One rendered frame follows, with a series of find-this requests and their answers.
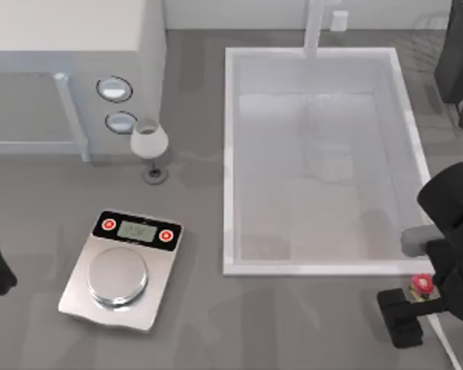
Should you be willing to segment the pale microwave door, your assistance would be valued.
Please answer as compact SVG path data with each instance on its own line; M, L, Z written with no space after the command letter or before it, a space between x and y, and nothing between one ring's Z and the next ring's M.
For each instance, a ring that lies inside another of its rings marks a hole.
M0 72L0 155L76 155L69 99L63 77Z

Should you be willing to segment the white sink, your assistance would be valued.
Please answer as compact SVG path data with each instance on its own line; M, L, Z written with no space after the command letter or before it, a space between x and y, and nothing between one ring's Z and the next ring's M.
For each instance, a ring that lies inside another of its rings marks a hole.
M223 273L430 273L403 233L430 178L397 51L225 51Z

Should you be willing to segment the clear wine glass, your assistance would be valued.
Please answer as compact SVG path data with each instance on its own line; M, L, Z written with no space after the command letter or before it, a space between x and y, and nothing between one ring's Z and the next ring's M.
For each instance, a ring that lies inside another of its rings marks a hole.
M160 185L168 178L165 165L157 163L169 147L169 138L163 126L154 119L138 120L130 138L130 148L145 163L143 180L149 185Z

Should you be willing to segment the silver kitchen scale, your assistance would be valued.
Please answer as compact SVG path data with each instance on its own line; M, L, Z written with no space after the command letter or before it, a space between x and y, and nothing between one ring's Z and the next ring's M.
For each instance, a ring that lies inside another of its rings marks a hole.
M184 226L105 209L58 303L60 313L110 328L149 332L157 320Z

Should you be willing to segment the pale microwave oven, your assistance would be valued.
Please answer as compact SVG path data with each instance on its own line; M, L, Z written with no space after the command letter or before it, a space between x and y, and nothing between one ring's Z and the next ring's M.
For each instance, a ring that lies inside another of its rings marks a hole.
M133 156L131 134L107 129L106 115L159 120L166 54L162 0L0 0L0 72L67 74L91 161ZM107 76L127 79L132 98L102 99Z

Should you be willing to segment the large round microwave knob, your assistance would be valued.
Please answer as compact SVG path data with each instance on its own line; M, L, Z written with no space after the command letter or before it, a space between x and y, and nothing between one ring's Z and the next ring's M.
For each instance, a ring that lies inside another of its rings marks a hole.
M96 92L110 103L124 103L133 96L130 82L120 76L107 76L96 81Z

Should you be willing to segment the small red and white object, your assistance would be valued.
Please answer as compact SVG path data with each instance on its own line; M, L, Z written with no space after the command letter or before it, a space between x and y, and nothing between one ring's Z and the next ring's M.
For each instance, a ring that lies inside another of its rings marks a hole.
M431 300L435 289L432 276L430 274L414 274L410 279L409 289L416 300Z

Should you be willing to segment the tall white tap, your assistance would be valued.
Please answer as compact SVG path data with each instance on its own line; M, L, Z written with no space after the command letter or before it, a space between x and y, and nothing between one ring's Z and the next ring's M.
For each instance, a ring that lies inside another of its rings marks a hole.
M343 0L307 0L306 10L306 28L304 33L303 54L307 59L314 59L319 44L319 35L323 24L323 16L326 8L330 18L330 31L343 31L345 21L337 19L337 10L332 10L332 7L341 5Z

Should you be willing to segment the small white wall box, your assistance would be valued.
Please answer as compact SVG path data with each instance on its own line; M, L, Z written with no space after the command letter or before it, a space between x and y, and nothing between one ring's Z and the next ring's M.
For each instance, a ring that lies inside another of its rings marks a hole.
M336 10L332 12L330 23L331 32L345 32L348 28L349 12L345 10Z

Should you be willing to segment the small round microwave knob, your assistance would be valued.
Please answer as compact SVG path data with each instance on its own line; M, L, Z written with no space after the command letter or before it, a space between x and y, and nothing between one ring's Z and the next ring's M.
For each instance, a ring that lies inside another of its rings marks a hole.
M132 113L118 111L106 115L104 122L107 129L111 132L118 135L130 135L133 132L138 119Z

